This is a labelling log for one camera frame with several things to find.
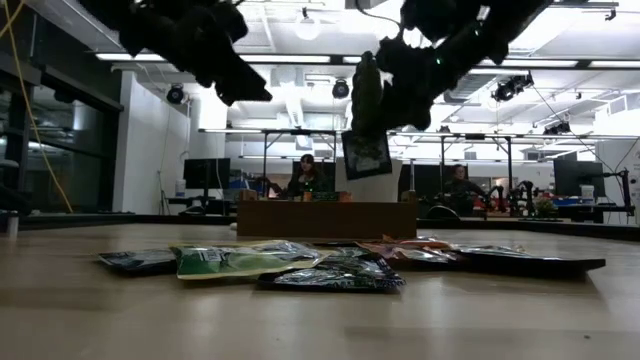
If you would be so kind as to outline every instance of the cable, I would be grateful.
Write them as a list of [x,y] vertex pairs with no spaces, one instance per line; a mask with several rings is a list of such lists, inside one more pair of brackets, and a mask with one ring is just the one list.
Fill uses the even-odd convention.
[[368,12],[364,11],[364,9],[362,8],[362,6],[360,5],[360,0],[356,0],[356,9],[358,9],[358,11],[359,11],[362,15],[364,15],[364,16],[369,16],[369,17],[372,17],[372,18],[374,18],[374,19],[380,19],[380,20],[385,20],[385,21],[391,21],[392,23],[394,23],[394,24],[398,25],[398,35],[401,35],[401,34],[402,34],[402,32],[403,32],[403,30],[404,30],[404,28],[402,27],[402,24],[400,24],[399,22],[397,22],[397,21],[395,21],[395,20],[393,20],[393,19],[390,19],[390,18],[387,18],[387,17],[384,17],[384,16],[380,16],[380,15],[370,14],[370,13],[368,13]]
[[24,6],[24,1],[20,1],[18,8],[16,8],[16,12],[14,12],[13,15],[11,15],[11,18],[9,19],[9,21],[7,21],[7,24],[2,28],[2,30],[0,30],[0,38],[2,38],[4,36],[4,33],[6,33],[7,30],[9,30],[9,28],[13,25],[13,22],[18,17],[18,14],[20,14],[20,11],[22,11],[23,6]]
[[627,159],[627,157],[629,156],[629,154],[631,154],[631,151],[633,151],[633,148],[636,147],[636,144],[638,143],[638,141],[640,141],[640,137],[636,138],[636,141],[631,144],[631,147],[629,148],[629,150],[627,151],[626,154],[624,154],[624,156],[622,157],[622,159],[620,159],[620,162],[618,163],[618,165],[616,165],[616,168],[614,169],[614,172],[618,172],[618,168],[620,168],[620,165],[622,165],[622,163]]
[[[22,5],[23,3],[24,3],[24,0],[21,0],[20,1],[20,5]],[[53,172],[53,169],[51,168],[51,164],[49,163],[49,158],[47,157],[47,154],[44,151],[44,146],[42,145],[42,141],[40,140],[40,133],[38,131],[38,125],[36,124],[35,117],[33,116],[33,112],[31,110],[31,104],[29,102],[29,97],[27,96],[27,88],[24,85],[24,77],[22,76],[22,67],[20,66],[20,59],[18,59],[18,48],[16,46],[15,36],[13,35],[13,26],[11,24],[12,23],[11,14],[9,13],[9,5],[6,2],[5,2],[5,5],[4,5],[4,12],[5,12],[5,15],[7,16],[7,26],[9,27],[9,37],[11,38],[11,48],[13,49],[13,58],[14,58],[15,63],[16,63],[16,68],[17,68],[17,71],[18,71],[18,78],[20,79],[20,87],[22,89],[22,96],[24,97],[24,102],[25,102],[25,105],[26,105],[26,108],[27,108],[27,113],[29,115],[29,119],[31,120],[31,126],[33,126],[33,132],[36,135],[36,140],[38,141],[38,145],[40,146],[40,153],[42,153],[42,158],[44,159],[44,163],[47,165],[47,169],[49,170],[49,174],[51,175],[51,178],[53,179],[53,182],[56,185],[56,188],[60,192],[60,195],[62,196],[62,199],[64,200],[64,203],[67,206],[67,209],[69,210],[69,213],[73,214],[73,208],[71,207],[71,204],[69,203],[69,199],[67,198],[67,194],[65,194],[64,190],[62,189],[62,186],[60,186],[60,183],[58,182],[58,178],[56,177],[56,174]]]
[[[532,86],[533,90],[536,91],[536,93],[538,94],[538,96],[540,96],[540,99],[542,99],[542,101],[545,103],[545,105],[547,105],[547,107],[549,108],[549,110],[551,110],[551,112],[553,113],[553,115],[558,118],[558,120],[563,121],[562,118],[560,118],[560,115],[558,115],[558,113],[556,113],[555,110],[553,110],[553,108],[551,107],[551,105],[549,105],[549,103],[547,102],[547,100],[544,98],[544,96],[542,96],[542,94],[540,94],[540,91],[538,91],[538,89],[535,86]],[[624,161],[624,159],[629,156],[629,153],[631,153],[631,151],[633,150],[633,148],[635,147],[636,143],[638,142],[638,140],[640,140],[640,137],[638,139],[636,139],[636,141],[633,143],[633,145],[631,145],[631,147],[629,148],[629,151],[627,152],[627,154],[625,155],[624,158],[622,158],[622,160],[620,160],[620,162],[618,163],[618,166],[616,166],[616,170],[613,170],[611,168],[611,166],[609,166],[607,163],[605,163],[599,156],[598,154],[596,154],[595,151],[593,151],[593,149],[591,149],[587,144],[584,143],[584,141],[582,141],[582,139],[576,135],[573,131],[571,131],[571,135],[575,136],[575,138],[580,141],[580,143],[582,145],[584,145],[584,147],[589,150],[593,156],[596,157],[596,159],[598,161],[600,161],[600,163],[602,163],[602,165],[604,165],[611,173],[616,174],[617,173],[617,169],[620,166],[620,164],[622,164],[622,162]],[[622,198],[624,199],[624,190],[622,189],[622,183],[620,182],[620,179],[618,179],[617,176],[615,176],[616,182],[618,183],[618,187],[620,188],[620,195],[622,196]],[[611,200],[611,198],[609,196],[605,196],[607,198],[607,200],[611,203],[615,203],[614,201]],[[609,221],[611,220],[611,212],[609,212],[609,218],[607,219],[607,224],[609,224]],[[622,220],[620,219],[620,213],[618,212],[618,221],[620,222],[620,224],[622,224]]]
[[164,192],[164,188],[162,186],[162,170],[164,168],[164,159],[167,154],[167,140],[169,139],[169,127],[171,126],[171,108],[168,109],[167,112],[167,127],[164,131],[164,145],[162,147],[162,157],[160,158],[160,168],[158,169],[158,182],[160,184],[160,204],[162,206],[162,215],[164,215],[164,207],[167,207],[167,212],[171,215],[171,210],[169,209],[169,204],[167,201],[166,193]]
[[[636,144],[638,143],[638,141],[640,141],[640,137],[636,138],[636,141],[634,141],[633,144],[631,144],[631,147],[629,148],[627,153],[624,154],[622,159],[620,159],[620,162],[618,163],[618,165],[616,165],[616,168],[614,169],[616,173],[618,172],[618,168],[620,167],[620,165],[622,165],[622,163],[627,158],[627,156],[629,156],[629,154],[631,154],[631,151],[633,151],[633,149],[636,147]],[[629,214],[627,214],[627,225],[629,225]]]

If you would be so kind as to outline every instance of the person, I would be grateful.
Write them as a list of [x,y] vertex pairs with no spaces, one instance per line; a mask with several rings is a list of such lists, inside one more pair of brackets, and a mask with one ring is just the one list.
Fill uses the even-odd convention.
[[300,158],[300,167],[287,186],[289,197],[302,196],[305,191],[325,191],[324,176],[316,168],[311,154],[305,154]]
[[471,193],[485,196],[480,186],[466,179],[467,170],[463,165],[453,167],[453,179],[445,184],[445,193],[450,194],[450,205],[458,216],[471,216],[473,214],[473,198]]

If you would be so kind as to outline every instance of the ceiling duct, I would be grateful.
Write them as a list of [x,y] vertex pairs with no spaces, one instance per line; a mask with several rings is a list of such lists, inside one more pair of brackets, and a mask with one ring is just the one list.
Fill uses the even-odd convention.
[[496,75],[466,75],[460,81],[455,89],[445,95],[447,103],[463,103],[469,100],[471,96],[478,90],[484,88],[496,78]]

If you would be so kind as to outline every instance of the desk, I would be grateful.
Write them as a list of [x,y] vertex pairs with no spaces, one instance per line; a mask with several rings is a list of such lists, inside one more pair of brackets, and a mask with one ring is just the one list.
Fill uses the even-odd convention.
[[604,224],[605,212],[627,212],[624,206],[611,205],[560,205],[558,217],[570,218],[571,221],[593,221],[596,224]]

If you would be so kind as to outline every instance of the spotlight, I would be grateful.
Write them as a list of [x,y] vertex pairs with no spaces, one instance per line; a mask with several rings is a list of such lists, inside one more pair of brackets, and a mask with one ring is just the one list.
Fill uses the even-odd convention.
[[496,91],[491,93],[491,97],[497,102],[506,102],[523,92],[524,89],[533,85],[534,82],[531,73],[526,76],[512,76],[509,80],[500,82]]
[[183,84],[173,84],[167,92],[167,101],[174,105],[182,105],[189,100],[189,96],[184,92]]
[[604,17],[604,21],[611,21],[613,19],[615,19],[618,16],[618,12],[616,11],[615,8],[611,9],[611,12],[609,13],[609,15]]
[[548,127],[544,129],[542,135],[562,135],[571,132],[571,126],[569,126],[568,122],[561,122],[558,125]]
[[345,79],[336,80],[336,84],[333,85],[332,94],[334,99],[344,99],[349,96],[349,85],[347,85],[347,81]]

